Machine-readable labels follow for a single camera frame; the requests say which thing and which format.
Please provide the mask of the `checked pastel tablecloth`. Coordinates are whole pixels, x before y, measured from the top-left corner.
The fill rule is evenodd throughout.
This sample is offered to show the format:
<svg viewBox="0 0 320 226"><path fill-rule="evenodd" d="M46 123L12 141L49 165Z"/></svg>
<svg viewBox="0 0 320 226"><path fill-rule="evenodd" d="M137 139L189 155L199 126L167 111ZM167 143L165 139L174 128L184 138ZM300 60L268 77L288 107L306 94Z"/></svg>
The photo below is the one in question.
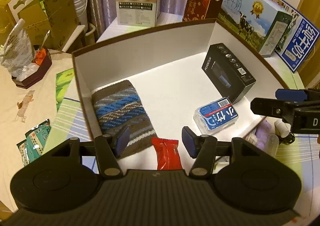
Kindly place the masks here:
<svg viewBox="0 0 320 226"><path fill-rule="evenodd" d="M81 104L75 97L64 97L51 124L44 152L76 137L90 141ZM319 144L315 135L298 134L291 145L281 144L276 158L296 171L302 180L302 194L297 209L305 219L319 215Z"/></svg>

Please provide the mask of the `striped knitted sock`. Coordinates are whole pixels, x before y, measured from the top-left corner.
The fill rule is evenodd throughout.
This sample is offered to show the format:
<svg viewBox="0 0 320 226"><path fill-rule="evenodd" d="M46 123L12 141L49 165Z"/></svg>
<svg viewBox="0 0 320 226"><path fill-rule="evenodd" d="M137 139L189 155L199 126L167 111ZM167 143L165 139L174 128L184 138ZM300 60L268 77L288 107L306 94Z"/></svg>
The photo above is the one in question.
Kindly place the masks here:
<svg viewBox="0 0 320 226"><path fill-rule="evenodd" d="M130 139L120 159L152 146L152 139L157 137L156 131L129 80L93 93L92 105L103 134L114 136L124 126L129 128Z"/></svg>

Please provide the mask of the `purple cream tube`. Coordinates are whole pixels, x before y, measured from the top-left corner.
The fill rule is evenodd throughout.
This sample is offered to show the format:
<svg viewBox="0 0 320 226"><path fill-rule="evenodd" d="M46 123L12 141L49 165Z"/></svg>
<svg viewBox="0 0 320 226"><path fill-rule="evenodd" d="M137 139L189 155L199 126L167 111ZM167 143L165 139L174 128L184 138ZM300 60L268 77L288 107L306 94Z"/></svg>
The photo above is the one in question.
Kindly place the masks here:
<svg viewBox="0 0 320 226"><path fill-rule="evenodd" d="M266 144L268 140L268 136L271 133L271 124L267 120L263 120L256 129L255 132L255 146L261 150L266 149Z"/></svg>

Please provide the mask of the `dark red gift bag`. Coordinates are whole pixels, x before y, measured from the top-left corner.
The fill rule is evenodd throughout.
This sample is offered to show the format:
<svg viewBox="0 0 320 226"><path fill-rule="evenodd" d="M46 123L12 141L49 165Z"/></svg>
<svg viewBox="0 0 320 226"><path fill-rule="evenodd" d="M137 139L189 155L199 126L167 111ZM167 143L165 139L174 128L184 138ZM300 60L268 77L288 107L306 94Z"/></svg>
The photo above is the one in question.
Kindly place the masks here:
<svg viewBox="0 0 320 226"><path fill-rule="evenodd" d="M182 21L215 19L223 0L187 0Z"/></svg>

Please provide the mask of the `blue milk carton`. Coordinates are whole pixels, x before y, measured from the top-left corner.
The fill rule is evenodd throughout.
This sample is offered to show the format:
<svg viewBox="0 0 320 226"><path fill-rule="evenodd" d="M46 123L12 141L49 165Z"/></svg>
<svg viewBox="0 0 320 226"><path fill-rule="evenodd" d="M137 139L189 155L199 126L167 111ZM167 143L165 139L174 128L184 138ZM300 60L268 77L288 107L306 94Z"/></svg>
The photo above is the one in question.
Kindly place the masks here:
<svg viewBox="0 0 320 226"><path fill-rule="evenodd" d="M313 50L318 38L319 29L303 14L284 0L271 0L279 4L292 20L279 40L274 51L295 73Z"/></svg>

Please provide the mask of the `brown cardboard carton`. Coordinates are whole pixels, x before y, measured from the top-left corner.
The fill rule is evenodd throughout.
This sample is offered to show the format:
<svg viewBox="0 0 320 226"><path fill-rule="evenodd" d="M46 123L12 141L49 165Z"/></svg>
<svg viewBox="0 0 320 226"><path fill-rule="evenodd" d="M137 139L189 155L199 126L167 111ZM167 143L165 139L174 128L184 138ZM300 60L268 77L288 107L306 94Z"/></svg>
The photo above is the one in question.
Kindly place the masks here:
<svg viewBox="0 0 320 226"><path fill-rule="evenodd" d="M11 0L7 9L17 22L25 21L24 29L31 44L41 45L44 36L50 32L45 45L62 50L78 26L73 0Z"/></svg>

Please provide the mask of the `large brown cardboard box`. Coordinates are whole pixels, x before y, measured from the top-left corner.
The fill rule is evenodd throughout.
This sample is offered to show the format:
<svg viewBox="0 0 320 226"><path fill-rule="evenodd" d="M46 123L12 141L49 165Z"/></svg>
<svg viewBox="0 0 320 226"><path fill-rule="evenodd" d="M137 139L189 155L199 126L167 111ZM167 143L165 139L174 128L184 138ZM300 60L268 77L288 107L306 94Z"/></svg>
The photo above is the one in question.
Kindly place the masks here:
<svg viewBox="0 0 320 226"><path fill-rule="evenodd" d="M193 115L220 93L202 70L210 45L223 43L244 64L256 82L235 105L236 123L218 132L220 141L244 137L261 121L251 101L273 98L287 83L265 58L250 49L219 20L167 24L96 43L73 53L76 85L91 139L101 135L92 94L122 80L137 90L157 136L181 139L184 126L199 132Z"/></svg>

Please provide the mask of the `stack of white bowls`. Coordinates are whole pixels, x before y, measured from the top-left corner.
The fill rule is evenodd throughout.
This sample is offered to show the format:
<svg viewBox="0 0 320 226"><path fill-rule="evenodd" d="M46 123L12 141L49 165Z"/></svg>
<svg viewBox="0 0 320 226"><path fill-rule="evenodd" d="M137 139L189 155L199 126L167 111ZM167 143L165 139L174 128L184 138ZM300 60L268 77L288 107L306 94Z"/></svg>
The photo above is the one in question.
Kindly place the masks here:
<svg viewBox="0 0 320 226"><path fill-rule="evenodd" d="M76 15L80 25L84 25L85 34L91 31L90 23L92 24L92 8L90 0L73 0Z"/></svg>

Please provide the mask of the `small dark wooden tray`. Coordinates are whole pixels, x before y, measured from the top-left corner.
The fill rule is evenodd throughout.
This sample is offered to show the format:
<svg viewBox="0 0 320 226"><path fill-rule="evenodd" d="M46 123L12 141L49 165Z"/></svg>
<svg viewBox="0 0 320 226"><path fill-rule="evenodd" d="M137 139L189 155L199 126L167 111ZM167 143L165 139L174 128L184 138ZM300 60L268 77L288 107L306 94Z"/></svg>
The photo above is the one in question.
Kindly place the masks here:
<svg viewBox="0 0 320 226"><path fill-rule="evenodd" d="M32 62L23 67L23 71L18 77L11 77L16 87L28 89L43 79L52 65L52 60L48 49L43 46L36 50L35 58Z"/></svg>

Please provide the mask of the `green white milk carton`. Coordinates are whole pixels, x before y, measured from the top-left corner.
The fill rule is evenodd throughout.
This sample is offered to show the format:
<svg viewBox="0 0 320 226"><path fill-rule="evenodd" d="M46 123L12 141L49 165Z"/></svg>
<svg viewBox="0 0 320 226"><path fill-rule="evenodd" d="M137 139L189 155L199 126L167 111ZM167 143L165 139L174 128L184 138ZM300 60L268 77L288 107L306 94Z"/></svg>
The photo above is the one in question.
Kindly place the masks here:
<svg viewBox="0 0 320 226"><path fill-rule="evenodd" d="M271 0L223 0L219 19L260 55L269 57L292 16Z"/></svg>

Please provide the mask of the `black product box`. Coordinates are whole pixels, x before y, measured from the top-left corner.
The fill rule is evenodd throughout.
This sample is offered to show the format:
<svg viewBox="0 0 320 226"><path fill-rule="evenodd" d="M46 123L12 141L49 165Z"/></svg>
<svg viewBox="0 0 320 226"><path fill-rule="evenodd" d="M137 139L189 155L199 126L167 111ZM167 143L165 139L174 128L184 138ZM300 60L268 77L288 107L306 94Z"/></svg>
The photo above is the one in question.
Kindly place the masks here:
<svg viewBox="0 0 320 226"><path fill-rule="evenodd" d="M256 79L223 43L210 45L202 70L222 97L239 102L256 83Z"/></svg>

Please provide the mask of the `white crumpled plastic bag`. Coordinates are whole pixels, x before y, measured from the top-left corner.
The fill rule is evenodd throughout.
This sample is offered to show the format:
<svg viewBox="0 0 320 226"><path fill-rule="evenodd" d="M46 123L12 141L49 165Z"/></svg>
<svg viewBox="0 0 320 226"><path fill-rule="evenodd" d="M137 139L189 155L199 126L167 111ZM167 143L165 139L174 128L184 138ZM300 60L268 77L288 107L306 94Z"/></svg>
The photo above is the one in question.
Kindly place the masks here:
<svg viewBox="0 0 320 226"><path fill-rule="evenodd" d="M24 19L19 19L1 51L1 65L13 77L17 77L22 72L23 67L32 62L35 55L35 50L24 29L24 24Z"/></svg>

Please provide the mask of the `red snack packet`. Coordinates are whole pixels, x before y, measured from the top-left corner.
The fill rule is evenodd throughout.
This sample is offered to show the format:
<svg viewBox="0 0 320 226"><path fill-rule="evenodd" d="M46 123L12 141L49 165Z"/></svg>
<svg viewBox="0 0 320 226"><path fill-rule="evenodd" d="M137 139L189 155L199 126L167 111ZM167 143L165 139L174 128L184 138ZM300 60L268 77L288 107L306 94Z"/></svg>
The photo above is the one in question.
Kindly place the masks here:
<svg viewBox="0 0 320 226"><path fill-rule="evenodd" d="M152 144L157 154L157 170L182 170L178 152L178 140L152 138Z"/></svg>

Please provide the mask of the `green medicine sachets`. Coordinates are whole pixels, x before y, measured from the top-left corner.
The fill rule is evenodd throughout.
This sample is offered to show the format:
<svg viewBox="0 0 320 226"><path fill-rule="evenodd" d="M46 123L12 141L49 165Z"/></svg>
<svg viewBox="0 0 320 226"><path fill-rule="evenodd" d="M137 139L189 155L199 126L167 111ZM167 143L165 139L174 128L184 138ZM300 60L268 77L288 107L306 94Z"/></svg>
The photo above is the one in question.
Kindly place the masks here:
<svg viewBox="0 0 320 226"><path fill-rule="evenodd" d="M16 145L24 166L42 156L50 131L50 120L46 119L26 132L25 139Z"/></svg>

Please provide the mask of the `white pill bottle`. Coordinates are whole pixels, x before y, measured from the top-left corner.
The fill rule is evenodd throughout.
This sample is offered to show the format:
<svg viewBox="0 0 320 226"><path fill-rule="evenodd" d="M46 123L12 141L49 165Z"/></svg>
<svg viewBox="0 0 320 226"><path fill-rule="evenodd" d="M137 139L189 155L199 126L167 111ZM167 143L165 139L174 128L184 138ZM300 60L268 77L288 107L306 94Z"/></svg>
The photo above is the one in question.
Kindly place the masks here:
<svg viewBox="0 0 320 226"><path fill-rule="evenodd" d="M281 138L285 138L290 133L291 125L288 123L284 123L280 119L277 119L274 122L274 128L275 128L276 135L280 136Z"/></svg>

